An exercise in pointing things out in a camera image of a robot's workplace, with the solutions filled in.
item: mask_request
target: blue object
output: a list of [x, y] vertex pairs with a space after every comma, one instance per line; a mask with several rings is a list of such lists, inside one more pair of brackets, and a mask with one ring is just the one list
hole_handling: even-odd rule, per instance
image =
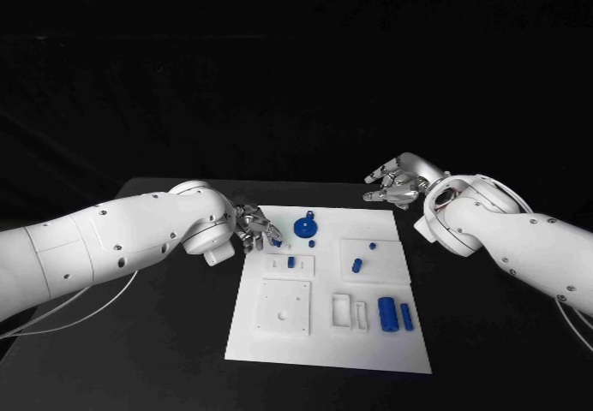
[[305, 217], [294, 221], [294, 234], [300, 238], [311, 238], [317, 232], [317, 223], [313, 220], [313, 212], [305, 212]]
[[414, 330], [414, 325], [411, 324], [409, 307], [408, 304], [401, 304], [401, 317], [403, 318], [405, 331]]
[[362, 267], [362, 259], [354, 259], [354, 264], [352, 265], [352, 271], [354, 273], [360, 272], [360, 267]]
[[380, 329], [385, 332], [395, 332], [399, 329], [398, 314], [395, 313], [395, 302], [390, 297], [380, 297], [377, 302]]

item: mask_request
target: blue shape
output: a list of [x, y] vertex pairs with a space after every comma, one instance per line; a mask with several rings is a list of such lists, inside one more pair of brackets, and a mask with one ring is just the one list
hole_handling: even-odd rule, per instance
[[354, 264], [352, 265], [352, 271], [354, 273], [360, 272], [360, 267], [362, 267], [362, 259], [354, 259]]
[[317, 223], [313, 220], [313, 212], [305, 212], [305, 217], [294, 221], [294, 234], [300, 238], [311, 238], [317, 232]]
[[405, 331], [414, 330], [414, 325], [411, 324], [409, 307], [408, 304], [399, 304], [401, 307], [401, 317], [403, 318]]
[[390, 297], [380, 297], [377, 303], [380, 329], [385, 332], [395, 332], [399, 330], [398, 314], [395, 312], [395, 302]]

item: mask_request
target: black tabletop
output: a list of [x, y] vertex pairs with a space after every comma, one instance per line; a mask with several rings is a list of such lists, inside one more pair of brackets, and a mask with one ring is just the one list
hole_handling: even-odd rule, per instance
[[[132, 179], [118, 197], [184, 180]], [[365, 184], [210, 185], [238, 203], [392, 209], [360, 200]], [[499, 271], [484, 250], [461, 258], [425, 241], [412, 227], [419, 203], [393, 215], [434, 375], [225, 360], [243, 256], [207, 267], [178, 248], [100, 314], [17, 339], [0, 364], [1, 409], [360, 410], [448, 401], [483, 408], [519, 397], [568, 404], [593, 392], [593, 354], [554, 301]], [[93, 287], [36, 329], [90, 313], [126, 279]]]

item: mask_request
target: black background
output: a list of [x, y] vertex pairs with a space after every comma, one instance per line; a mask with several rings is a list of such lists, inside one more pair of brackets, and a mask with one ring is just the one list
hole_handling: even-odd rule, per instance
[[409, 151], [593, 229], [587, 1], [17, 2], [0, 19], [4, 218], [134, 176], [360, 182]]

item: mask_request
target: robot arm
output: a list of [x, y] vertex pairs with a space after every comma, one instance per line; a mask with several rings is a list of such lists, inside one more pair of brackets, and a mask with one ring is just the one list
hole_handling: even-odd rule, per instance
[[532, 213], [519, 196], [490, 178], [451, 176], [411, 153], [393, 158], [365, 181], [380, 177], [380, 191], [365, 194], [366, 201], [385, 200], [405, 209], [424, 193], [415, 228], [425, 239], [463, 257], [484, 247], [512, 276], [593, 314], [591, 233]]
[[261, 210], [233, 206], [204, 182], [108, 201], [46, 223], [0, 233], [0, 321], [60, 295], [157, 264], [181, 244], [209, 265], [281, 241]]

